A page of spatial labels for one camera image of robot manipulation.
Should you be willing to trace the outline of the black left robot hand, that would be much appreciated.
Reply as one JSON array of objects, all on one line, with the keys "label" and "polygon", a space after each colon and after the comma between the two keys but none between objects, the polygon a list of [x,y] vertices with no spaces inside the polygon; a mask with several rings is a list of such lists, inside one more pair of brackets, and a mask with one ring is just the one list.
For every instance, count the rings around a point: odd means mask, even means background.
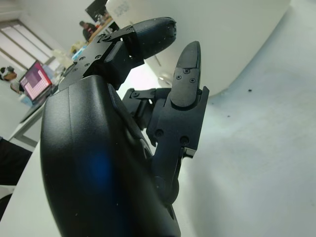
[{"label": "black left robot hand", "polygon": [[159,17],[95,38],[47,99],[41,171],[61,236],[180,236],[179,171],[198,149],[209,96],[200,43],[184,48],[170,88],[117,93],[176,33],[174,19]]}]

